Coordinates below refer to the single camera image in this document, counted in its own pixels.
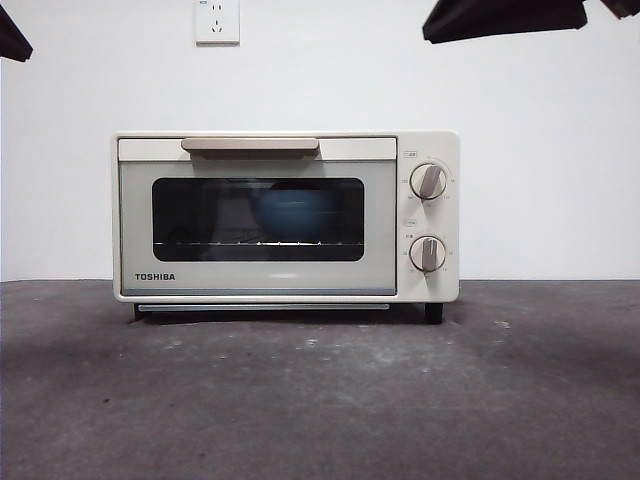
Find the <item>oven foot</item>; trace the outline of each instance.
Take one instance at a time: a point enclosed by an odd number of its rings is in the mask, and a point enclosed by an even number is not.
[[[424,304],[424,322],[427,325],[440,325],[443,321],[442,303]]]
[[[133,304],[133,321],[134,322],[139,322],[143,318],[151,316],[152,313],[153,312],[143,312],[143,311],[141,311],[139,303],[134,303]]]

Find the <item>glass window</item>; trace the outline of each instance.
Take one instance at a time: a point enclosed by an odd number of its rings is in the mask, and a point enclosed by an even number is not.
[[[356,178],[161,178],[153,252],[165,262],[357,261],[364,185]]]

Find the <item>toaster oven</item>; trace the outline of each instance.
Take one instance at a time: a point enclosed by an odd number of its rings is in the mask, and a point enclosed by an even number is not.
[[[122,132],[114,294],[163,310],[386,309],[458,296],[451,132]]]

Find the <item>timer knob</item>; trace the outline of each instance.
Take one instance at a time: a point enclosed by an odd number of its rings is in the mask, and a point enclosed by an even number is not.
[[[411,190],[423,200],[433,200],[444,192],[447,174],[434,163],[420,165],[411,174]]]
[[[411,245],[411,262],[423,272],[435,272],[444,265],[447,251],[439,239],[435,237],[420,237]]]

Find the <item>electrical socket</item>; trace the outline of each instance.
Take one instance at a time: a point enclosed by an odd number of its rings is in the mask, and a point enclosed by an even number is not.
[[[240,0],[194,0],[196,45],[240,43]]]

